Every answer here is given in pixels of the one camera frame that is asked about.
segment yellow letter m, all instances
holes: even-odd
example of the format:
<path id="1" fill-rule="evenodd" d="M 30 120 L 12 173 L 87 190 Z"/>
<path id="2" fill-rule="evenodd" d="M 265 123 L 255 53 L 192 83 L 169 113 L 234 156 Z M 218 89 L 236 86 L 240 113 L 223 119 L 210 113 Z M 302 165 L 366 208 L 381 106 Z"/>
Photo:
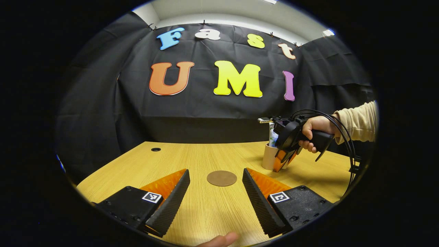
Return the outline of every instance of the yellow letter m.
<path id="1" fill-rule="evenodd" d="M 213 90 L 214 94 L 229 95 L 231 90 L 227 82 L 230 82 L 236 95 L 241 93 L 244 84 L 246 84 L 244 89 L 245 96 L 262 97 L 262 92 L 259 89 L 259 71 L 261 70 L 259 66 L 247 64 L 240 74 L 229 61 L 216 61 L 215 65 L 219 68 L 219 75 L 218 87 Z"/>

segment white marker sticker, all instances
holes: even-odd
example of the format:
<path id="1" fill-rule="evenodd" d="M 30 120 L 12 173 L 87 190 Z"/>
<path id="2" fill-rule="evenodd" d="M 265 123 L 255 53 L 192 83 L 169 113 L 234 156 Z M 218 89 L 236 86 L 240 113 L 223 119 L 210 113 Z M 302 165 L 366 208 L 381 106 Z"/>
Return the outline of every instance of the white marker sticker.
<path id="1" fill-rule="evenodd" d="M 142 197 L 142 199 L 144 199 L 145 201 L 148 201 L 148 202 L 157 203 L 158 200 L 160 200 L 160 197 L 162 197 L 162 195 L 148 192 L 148 193 L 146 193 L 146 195 L 144 195 Z"/>
<path id="2" fill-rule="evenodd" d="M 274 203 L 283 202 L 290 199 L 284 192 L 270 194 L 270 197 L 274 201 Z"/>

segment ceiling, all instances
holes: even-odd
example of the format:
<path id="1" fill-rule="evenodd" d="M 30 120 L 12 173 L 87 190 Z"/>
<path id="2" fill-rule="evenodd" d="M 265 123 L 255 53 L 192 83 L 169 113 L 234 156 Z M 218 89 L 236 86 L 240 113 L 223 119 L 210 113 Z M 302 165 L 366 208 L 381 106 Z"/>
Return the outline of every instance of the ceiling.
<path id="1" fill-rule="evenodd" d="M 271 4 L 263 0 L 155 0 L 152 6 L 160 20 L 202 13 L 240 15 L 276 25 L 307 40 L 322 37 L 322 32 L 327 29 L 307 14 L 282 2 Z"/>

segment fingertip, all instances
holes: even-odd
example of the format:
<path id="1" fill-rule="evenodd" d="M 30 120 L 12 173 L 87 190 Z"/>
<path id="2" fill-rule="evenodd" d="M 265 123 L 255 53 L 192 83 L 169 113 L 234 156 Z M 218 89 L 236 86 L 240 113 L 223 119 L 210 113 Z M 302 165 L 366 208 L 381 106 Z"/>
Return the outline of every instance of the fingertip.
<path id="1" fill-rule="evenodd" d="M 197 245 L 196 247 L 222 247 L 226 245 L 226 238 L 224 236 L 218 235 L 211 239 L 210 241 L 207 241 L 205 243 L 201 243 Z"/>
<path id="2" fill-rule="evenodd" d="M 308 145 L 308 151 L 312 152 L 313 148 L 314 148 L 314 144 L 310 142 Z"/>
<path id="3" fill-rule="evenodd" d="M 304 149 L 308 149 L 308 145 L 309 145 L 309 141 L 304 141 L 302 147 L 303 147 Z"/>
<path id="4" fill-rule="evenodd" d="M 236 232 L 229 232 L 228 234 L 225 235 L 225 237 L 226 237 L 226 245 L 229 246 L 239 238 L 239 235 Z"/>

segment cork coaster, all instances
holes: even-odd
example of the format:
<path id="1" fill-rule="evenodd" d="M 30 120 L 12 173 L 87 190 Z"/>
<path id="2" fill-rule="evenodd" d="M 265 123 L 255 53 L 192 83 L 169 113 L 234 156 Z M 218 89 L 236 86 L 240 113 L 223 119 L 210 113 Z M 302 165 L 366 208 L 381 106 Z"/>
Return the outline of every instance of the cork coaster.
<path id="1" fill-rule="evenodd" d="M 207 181 L 216 186 L 229 186 L 236 180 L 236 175 L 229 171 L 213 171 L 207 175 Z"/>

